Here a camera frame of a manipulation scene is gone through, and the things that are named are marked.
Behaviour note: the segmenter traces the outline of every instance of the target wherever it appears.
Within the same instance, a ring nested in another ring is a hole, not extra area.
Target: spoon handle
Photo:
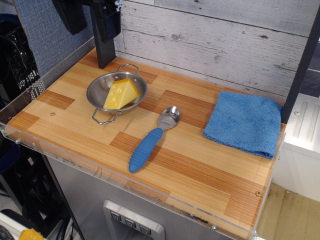
[[[129,161],[130,173],[135,173],[145,164],[164,131],[158,127],[148,133],[134,150]]]

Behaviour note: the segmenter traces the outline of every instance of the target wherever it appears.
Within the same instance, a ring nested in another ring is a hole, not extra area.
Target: stainless steel bowl
[[[137,68],[136,73],[128,71],[120,71],[122,67],[132,65]],[[138,75],[139,67],[132,64],[121,65],[116,72],[110,72],[99,76],[96,78],[86,90],[86,98],[88,101],[95,107],[95,111],[92,115],[92,119],[98,124],[110,124],[113,123],[118,115],[128,113],[135,109],[146,97],[148,92],[148,86],[146,81]],[[136,88],[138,89],[140,96],[132,100],[130,103],[125,105],[119,110],[114,109],[104,109],[104,104],[109,93],[110,87],[114,81],[119,81],[122,79],[131,79]],[[114,115],[113,120],[100,122],[95,118],[95,115],[98,110],[102,110]]]

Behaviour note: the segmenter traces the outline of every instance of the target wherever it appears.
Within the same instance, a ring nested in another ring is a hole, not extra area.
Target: wooden cutting board
[[[100,176],[108,175],[109,169],[109,177],[122,179],[119,181],[131,191],[150,194],[200,224],[217,225],[230,236],[248,238],[246,231],[254,230],[275,160],[203,136],[219,92],[236,91],[134,62],[147,82],[146,98],[133,111],[119,115],[114,123],[99,125],[92,120],[95,107],[87,100],[87,87],[95,78],[116,72],[129,62],[116,58],[99,69],[96,56],[95,49],[88,53],[8,125],[28,134],[28,141],[40,152],[57,158],[64,153],[70,153],[68,159],[79,156],[87,160],[78,160],[80,168],[86,165]],[[121,70],[136,72],[132,66]],[[159,114],[169,106],[180,109],[180,122],[165,131],[144,167],[129,173],[132,152],[158,126]],[[98,111],[96,118],[102,122],[113,116]],[[282,124],[278,148],[284,129]],[[9,134],[26,138],[18,131]]]

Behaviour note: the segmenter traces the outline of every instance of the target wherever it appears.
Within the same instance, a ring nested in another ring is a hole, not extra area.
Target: whitewashed wood wall
[[[285,101],[320,0],[124,0],[116,55]]]

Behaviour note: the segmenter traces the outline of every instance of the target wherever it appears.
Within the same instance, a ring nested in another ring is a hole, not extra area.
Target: cheese wedge
[[[130,78],[114,81],[103,108],[118,110],[139,96],[139,91]]]
[[[32,228],[23,230],[18,240],[44,240],[44,238],[39,232]]]

